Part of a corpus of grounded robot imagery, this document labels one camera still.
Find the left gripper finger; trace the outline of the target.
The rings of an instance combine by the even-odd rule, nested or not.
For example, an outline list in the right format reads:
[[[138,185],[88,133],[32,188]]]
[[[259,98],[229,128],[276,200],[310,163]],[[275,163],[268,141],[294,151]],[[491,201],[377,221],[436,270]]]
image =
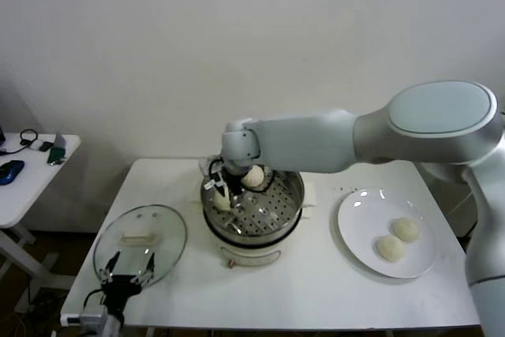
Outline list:
[[[149,257],[145,269],[136,275],[133,279],[133,283],[139,286],[147,286],[154,278],[155,270],[155,254],[152,253]]]
[[[111,281],[113,276],[113,271],[118,258],[120,257],[120,252],[117,251],[106,263],[105,268],[100,269],[100,282],[108,283]]]

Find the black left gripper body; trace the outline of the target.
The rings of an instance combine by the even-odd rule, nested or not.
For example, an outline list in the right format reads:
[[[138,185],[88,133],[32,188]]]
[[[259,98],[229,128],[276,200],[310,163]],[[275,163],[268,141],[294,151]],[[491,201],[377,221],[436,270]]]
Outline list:
[[[135,275],[112,275],[101,282],[105,295],[103,304],[109,314],[123,314],[127,301],[142,291],[140,280]]]

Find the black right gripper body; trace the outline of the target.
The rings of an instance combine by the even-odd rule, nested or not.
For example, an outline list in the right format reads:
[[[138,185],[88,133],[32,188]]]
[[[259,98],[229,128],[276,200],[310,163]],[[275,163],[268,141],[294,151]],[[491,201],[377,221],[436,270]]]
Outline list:
[[[217,170],[216,174],[224,181],[230,195],[241,195],[243,193],[242,176],[231,174],[224,167]]]

